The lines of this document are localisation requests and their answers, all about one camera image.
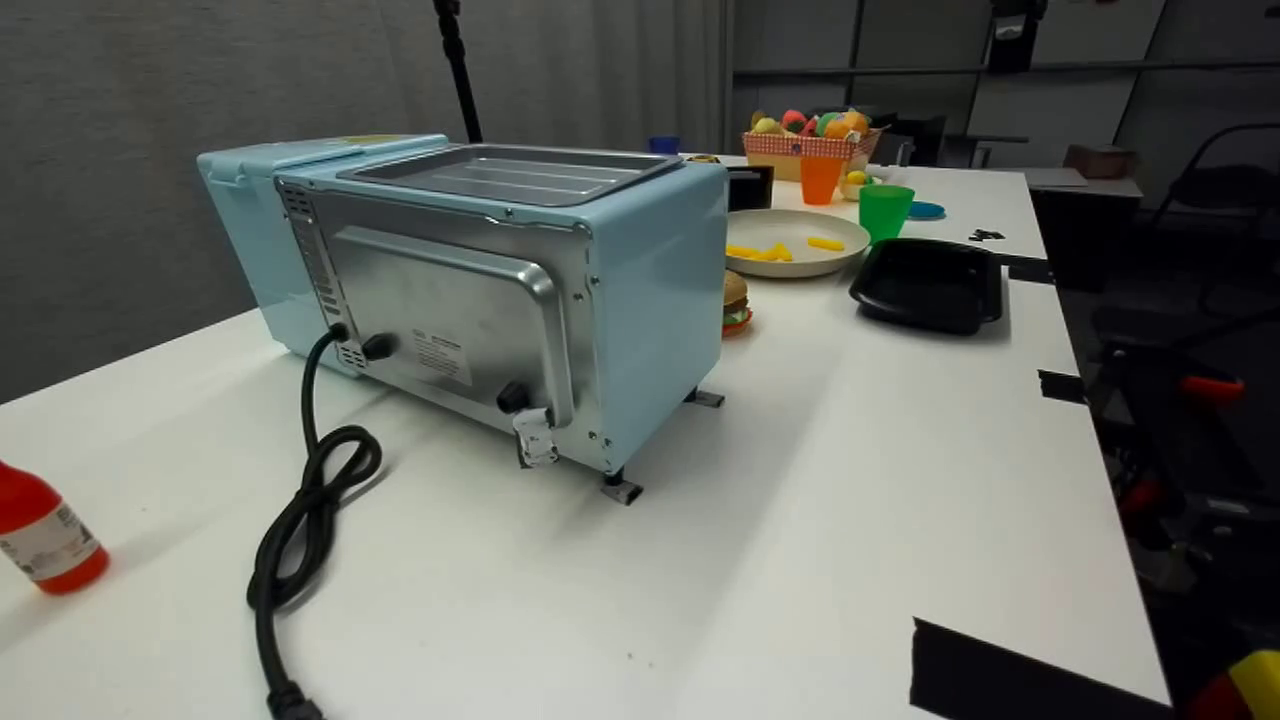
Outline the yellow toy fry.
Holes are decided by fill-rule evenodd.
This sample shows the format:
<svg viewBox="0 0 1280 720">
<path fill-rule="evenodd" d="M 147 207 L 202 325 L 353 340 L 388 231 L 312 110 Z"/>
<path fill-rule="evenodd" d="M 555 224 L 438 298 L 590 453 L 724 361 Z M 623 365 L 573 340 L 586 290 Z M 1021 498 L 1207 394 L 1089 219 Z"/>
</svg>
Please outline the yellow toy fry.
<svg viewBox="0 0 1280 720">
<path fill-rule="evenodd" d="M 729 244 L 729 260 L 770 264 L 770 250 Z"/>
<path fill-rule="evenodd" d="M 792 264 L 792 250 L 783 239 L 778 239 L 770 252 L 765 252 L 770 264 Z"/>
<path fill-rule="evenodd" d="M 849 244 L 845 244 L 845 239 L 830 239 L 830 235 L 810 235 L 810 250 L 817 250 L 817 252 L 845 252 Z"/>
</svg>

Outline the beige round plate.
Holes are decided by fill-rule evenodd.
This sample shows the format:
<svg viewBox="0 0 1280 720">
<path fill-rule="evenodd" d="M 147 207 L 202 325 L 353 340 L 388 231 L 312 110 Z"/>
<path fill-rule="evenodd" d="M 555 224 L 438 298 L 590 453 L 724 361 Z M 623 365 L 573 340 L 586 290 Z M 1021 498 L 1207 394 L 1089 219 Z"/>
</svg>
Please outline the beige round plate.
<svg viewBox="0 0 1280 720">
<path fill-rule="evenodd" d="M 817 252 L 810 235 L 845 239 L 849 250 Z M 765 279 L 819 279 L 852 267 L 867 252 L 867 231 L 845 215 L 803 207 L 750 207 L 729 215 L 729 244 L 774 250 L 778 239 L 792 250 L 792 264 L 729 260 L 729 267 Z"/>
</svg>

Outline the orange plastic cup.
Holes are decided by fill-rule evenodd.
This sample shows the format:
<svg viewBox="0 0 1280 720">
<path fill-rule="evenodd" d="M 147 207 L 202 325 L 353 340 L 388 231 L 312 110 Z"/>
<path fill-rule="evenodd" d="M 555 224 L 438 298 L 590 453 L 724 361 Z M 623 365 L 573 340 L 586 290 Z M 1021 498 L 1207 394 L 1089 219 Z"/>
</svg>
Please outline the orange plastic cup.
<svg viewBox="0 0 1280 720">
<path fill-rule="evenodd" d="M 800 199 L 830 205 L 845 182 L 849 151 L 830 145 L 800 149 Z"/>
</svg>

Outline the green plastic cup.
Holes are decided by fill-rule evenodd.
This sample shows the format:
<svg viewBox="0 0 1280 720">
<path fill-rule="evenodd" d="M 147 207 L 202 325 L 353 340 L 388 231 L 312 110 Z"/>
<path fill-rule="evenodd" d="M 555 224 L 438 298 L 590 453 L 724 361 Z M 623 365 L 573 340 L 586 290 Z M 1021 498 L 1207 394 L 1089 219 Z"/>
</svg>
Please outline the green plastic cup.
<svg viewBox="0 0 1280 720">
<path fill-rule="evenodd" d="M 916 193 L 903 183 L 864 183 L 862 188 L 862 230 L 871 244 L 895 239 Z"/>
</svg>

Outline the light blue toaster oven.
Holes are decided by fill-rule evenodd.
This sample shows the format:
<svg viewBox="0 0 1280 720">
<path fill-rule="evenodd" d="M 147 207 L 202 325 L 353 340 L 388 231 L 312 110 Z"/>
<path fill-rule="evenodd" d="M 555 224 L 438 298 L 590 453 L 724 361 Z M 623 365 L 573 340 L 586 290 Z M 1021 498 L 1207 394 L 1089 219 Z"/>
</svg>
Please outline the light blue toaster oven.
<svg viewBox="0 0 1280 720">
<path fill-rule="evenodd" d="M 274 340 L 616 475 L 720 361 L 729 173 L 607 149 L 274 139 L 197 162 Z"/>
</svg>

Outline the toy hamburger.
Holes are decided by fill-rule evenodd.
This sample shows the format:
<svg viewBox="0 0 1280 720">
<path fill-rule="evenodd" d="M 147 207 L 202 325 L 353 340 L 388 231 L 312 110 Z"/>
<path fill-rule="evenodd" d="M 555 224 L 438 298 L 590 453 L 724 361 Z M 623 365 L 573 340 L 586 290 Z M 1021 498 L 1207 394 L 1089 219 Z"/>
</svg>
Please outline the toy hamburger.
<svg viewBox="0 0 1280 720">
<path fill-rule="evenodd" d="M 750 284 L 735 271 L 724 271 L 724 325 L 720 337 L 746 337 L 752 327 Z"/>
</svg>

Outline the pink basket of toy fruit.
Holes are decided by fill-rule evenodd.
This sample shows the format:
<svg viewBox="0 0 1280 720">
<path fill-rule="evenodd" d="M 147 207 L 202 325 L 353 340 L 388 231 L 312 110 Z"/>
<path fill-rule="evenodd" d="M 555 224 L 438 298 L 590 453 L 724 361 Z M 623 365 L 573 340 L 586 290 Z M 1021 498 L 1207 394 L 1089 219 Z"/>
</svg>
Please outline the pink basket of toy fruit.
<svg viewBox="0 0 1280 720">
<path fill-rule="evenodd" d="M 780 118 L 758 114 L 742 132 L 746 157 L 770 170 L 778 182 L 796 182 L 803 157 L 839 162 L 864 170 L 881 145 L 881 127 L 862 110 Z"/>
</svg>

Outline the black plastic tray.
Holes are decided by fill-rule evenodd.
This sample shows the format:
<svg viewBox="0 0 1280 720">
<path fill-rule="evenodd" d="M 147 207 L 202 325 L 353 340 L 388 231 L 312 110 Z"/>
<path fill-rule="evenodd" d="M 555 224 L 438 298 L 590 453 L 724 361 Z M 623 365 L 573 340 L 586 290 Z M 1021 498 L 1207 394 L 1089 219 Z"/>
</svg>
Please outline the black plastic tray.
<svg viewBox="0 0 1280 720">
<path fill-rule="evenodd" d="M 1006 317 L 1002 260 L 944 239 L 878 244 L 849 298 L 871 321 L 944 337 L 974 337 Z"/>
</svg>

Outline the blue round lid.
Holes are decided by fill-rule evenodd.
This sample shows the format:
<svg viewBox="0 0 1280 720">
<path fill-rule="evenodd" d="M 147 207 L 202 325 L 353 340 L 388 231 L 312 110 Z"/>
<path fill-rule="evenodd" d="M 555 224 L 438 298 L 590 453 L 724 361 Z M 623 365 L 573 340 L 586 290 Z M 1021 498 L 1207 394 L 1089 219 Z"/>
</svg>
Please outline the blue round lid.
<svg viewBox="0 0 1280 720">
<path fill-rule="evenodd" d="M 909 219 L 944 219 L 944 205 L 914 199 Z"/>
</svg>

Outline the black tripod pole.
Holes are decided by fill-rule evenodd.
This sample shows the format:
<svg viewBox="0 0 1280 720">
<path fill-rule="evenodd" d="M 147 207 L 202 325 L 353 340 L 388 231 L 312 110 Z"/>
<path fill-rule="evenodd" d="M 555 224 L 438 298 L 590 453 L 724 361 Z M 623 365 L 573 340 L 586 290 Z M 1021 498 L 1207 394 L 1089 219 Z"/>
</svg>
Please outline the black tripod pole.
<svg viewBox="0 0 1280 720">
<path fill-rule="evenodd" d="M 434 11 L 438 11 L 440 49 L 443 49 L 443 59 L 448 59 L 448 72 L 454 72 L 454 85 L 458 85 L 465 138 L 469 138 L 469 145 L 481 145 L 483 127 L 481 127 L 471 75 L 469 75 L 469 53 L 465 53 L 465 34 L 461 34 L 461 0 L 434 0 Z"/>
</svg>

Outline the orange bottle white label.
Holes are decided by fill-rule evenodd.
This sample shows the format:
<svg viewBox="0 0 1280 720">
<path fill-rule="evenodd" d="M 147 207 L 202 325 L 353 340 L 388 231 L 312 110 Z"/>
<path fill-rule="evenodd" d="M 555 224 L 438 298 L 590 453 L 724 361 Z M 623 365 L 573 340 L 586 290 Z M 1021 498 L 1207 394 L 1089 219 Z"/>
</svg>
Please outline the orange bottle white label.
<svg viewBox="0 0 1280 720">
<path fill-rule="evenodd" d="M 0 465 L 0 552 L 47 598 L 72 598 L 111 566 L 70 499 L 13 465 Z"/>
</svg>

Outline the red and yellow tool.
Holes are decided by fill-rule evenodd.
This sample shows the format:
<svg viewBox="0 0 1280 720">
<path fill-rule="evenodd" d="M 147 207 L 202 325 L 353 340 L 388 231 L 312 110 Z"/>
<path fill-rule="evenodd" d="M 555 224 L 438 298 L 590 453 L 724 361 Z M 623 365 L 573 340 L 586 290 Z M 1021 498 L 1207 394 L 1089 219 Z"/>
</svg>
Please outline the red and yellow tool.
<svg viewBox="0 0 1280 720">
<path fill-rule="evenodd" d="M 1223 668 L 1190 705 L 1190 720 L 1280 720 L 1280 651 L 1259 650 Z"/>
</svg>

